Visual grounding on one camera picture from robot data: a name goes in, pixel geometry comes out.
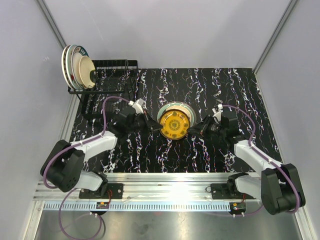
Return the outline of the right aluminium frame post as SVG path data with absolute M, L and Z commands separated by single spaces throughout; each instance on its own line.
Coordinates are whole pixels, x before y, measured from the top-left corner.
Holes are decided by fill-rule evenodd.
M 286 23 L 288 22 L 290 16 L 294 12 L 297 4 L 299 3 L 299 0 L 290 0 L 288 5 L 286 6 L 282 16 L 280 17 L 273 33 L 271 34 L 264 50 L 262 51 L 262 54 L 260 55 L 256 65 L 253 68 L 253 73 L 256 75 L 260 68 L 262 67 L 263 63 L 265 62 L 268 54 L 272 50 L 274 44 L 276 43 L 278 37 L 280 36 L 282 30 L 284 29 Z

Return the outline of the yellow patterned small plate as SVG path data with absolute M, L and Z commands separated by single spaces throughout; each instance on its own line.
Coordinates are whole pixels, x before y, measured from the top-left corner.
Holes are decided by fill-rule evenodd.
M 180 140 L 187 135 L 190 127 L 188 116 L 180 110 L 169 110 L 159 120 L 162 125 L 160 133 L 169 140 Z

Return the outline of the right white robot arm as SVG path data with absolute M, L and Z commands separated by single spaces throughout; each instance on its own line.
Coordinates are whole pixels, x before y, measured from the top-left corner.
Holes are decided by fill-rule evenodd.
M 271 215 L 293 214 L 303 207 L 306 199 L 297 168 L 291 163 L 279 162 L 257 148 L 251 137 L 241 133 L 234 110 L 213 112 L 187 132 L 202 139 L 215 138 L 259 175 L 258 179 L 245 172 L 230 175 L 226 182 L 228 196 L 237 199 L 248 195 L 261 201 Z

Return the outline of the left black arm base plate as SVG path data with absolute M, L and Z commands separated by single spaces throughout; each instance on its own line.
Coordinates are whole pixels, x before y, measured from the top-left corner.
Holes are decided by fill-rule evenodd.
M 122 183 L 105 183 L 98 190 L 82 189 L 79 192 L 80 199 L 102 200 L 109 199 L 121 200 L 123 197 L 124 185 Z

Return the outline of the stack of remaining plates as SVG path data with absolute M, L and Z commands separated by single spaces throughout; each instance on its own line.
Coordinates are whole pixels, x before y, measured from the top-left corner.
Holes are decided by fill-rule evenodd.
M 162 115 L 168 112 L 169 110 L 178 110 L 186 114 L 191 127 L 193 127 L 197 121 L 197 116 L 194 109 L 187 103 L 180 101 L 172 101 L 163 105 L 157 113 L 157 121 L 160 122 Z

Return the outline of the small cream floral plate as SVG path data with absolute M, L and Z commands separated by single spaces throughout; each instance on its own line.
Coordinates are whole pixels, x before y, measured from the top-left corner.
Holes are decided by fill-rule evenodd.
M 83 86 L 91 89 L 95 86 L 95 82 L 91 79 L 91 73 L 95 73 L 95 65 L 88 56 L 82 56 L 79 61 L 79 77 Z

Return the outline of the white plate dark green rim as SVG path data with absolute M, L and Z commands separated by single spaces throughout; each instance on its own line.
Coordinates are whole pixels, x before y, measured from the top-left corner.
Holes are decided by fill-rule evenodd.
M 76 85 L 77 90 L 83 90 L 85 88 L 84 84 L 80 79 L 79 73 L 79 63 L 82 57 L 89 56 L 88 52 L 84 47 L 81 45 L 75 45 L 71 51 L 71 72 L 72 72 L 72 79 Z

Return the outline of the aluminium frame post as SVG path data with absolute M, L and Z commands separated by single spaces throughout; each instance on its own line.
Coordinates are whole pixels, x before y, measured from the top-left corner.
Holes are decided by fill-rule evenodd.
M 35 0 L 37 6 L 39 7 L 42 15 L 44 16 L 44 19 L 46 20 L 47 24 L 49 25 L 49 28 L 51 29 L 56 41 L 58 42 L 60 48 L 62 50 L 67 47 L 66 41 L 49 9 L 49 7 L 46 4 L 45 0 Z
M 253 68 L 253 73 L 256 75 L 260 68 L 262 67 L 263 63 L 265 62 L 268 54 L 272 50 L 274 44 L 276 43 L 278 37 L 280 36 L 282 30 L 284 29 L 286 23 L 288 22 L 290 16 L 294 12 L 297 4 L 299 3 L 299 0 L 290 0 L 288 5 L 286 6 L 282 16 L 280 17 L 273 33 L 271 34 L 264 50 L 262 51 L 262 54 L 260 55 L 256 65 Z

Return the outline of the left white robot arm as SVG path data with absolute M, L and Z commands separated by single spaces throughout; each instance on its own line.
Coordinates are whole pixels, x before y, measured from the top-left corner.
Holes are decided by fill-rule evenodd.
M 146 110 L 128 106 L 114 117 L 106 131 L 73 143 L 58 141 L 40 170 L 44 184 L 47 188 L 58 188 L 64 193 L 84 189 L 97 199 L 105 197 L 108 192 L 106 176 L 96 171 L 85 171 L 84 163 L 114 149 L 129 134 L 144 129 L 159 131 L 162 125 L 152 119 Z

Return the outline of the white plate watermelon pattern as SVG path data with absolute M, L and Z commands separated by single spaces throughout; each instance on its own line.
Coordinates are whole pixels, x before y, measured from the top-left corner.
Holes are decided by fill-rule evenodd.
M 65 75 L 66 75 L 69 87 L 73 90 L 78 89 L 77 84 L 74 83 L 74 77 L 72 75 L 72 52 L 75 47 L 76 47 L 75 44 L 68 45 L 63 54 Z

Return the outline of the black marble pattern mat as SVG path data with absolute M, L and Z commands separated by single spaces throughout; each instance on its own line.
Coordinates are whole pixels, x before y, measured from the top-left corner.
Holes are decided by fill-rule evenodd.
M 250 68 L 143 68 L 138 71 L 138 97 L 156 118 L 170 102 L 191 106 L 197 121 L 218 104 L 238 108 L 240 131 L 273 159 L 281 154 L 263 103 L 256 76 Z M 119 147 L 88 160 L 84 169 L 104 173 L 221 173 L 250 172 L 251 168 L 214 139 L 188 135 L 177 141 L 160 132 L 140 131 Z

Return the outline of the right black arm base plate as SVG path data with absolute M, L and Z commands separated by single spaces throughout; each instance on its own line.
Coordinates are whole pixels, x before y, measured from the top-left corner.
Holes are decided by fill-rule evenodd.
M 213 200 L 254 200 L 251 195 L 231 189 L 226 183 L 211 183 L 205 188 Z

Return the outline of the aluminium mounting rail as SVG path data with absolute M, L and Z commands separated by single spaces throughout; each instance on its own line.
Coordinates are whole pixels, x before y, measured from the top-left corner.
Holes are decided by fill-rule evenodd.
M 188 203 L 211 201 L 212 196 L 205 191 L 210 184 L 225 184 L 231 176 L 227 172 L 214 173 L 108 173 L 108 183 L 123 184 L 121 201 Z M 62 192 L 58 188 L 48 188 L 39 181 L 33 200 L 58 201 L 71 193 L 72 200 L 78 200 L 81 188 Z

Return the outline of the left aluminium frame post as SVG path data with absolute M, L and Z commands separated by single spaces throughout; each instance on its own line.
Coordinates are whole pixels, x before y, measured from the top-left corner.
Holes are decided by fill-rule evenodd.
M 46 20 L 47 24 L 49 25 L 49 28 L 51 29 L 56 41 L 58 42 L 60 48 L 62 50 L 67 47 L 66 41 L 49 9 L 49 7 L 46 4 L 45 0 L 35 0 L 37 6 L 39 7 L 42 15 L 44 16 L 44 19 Z

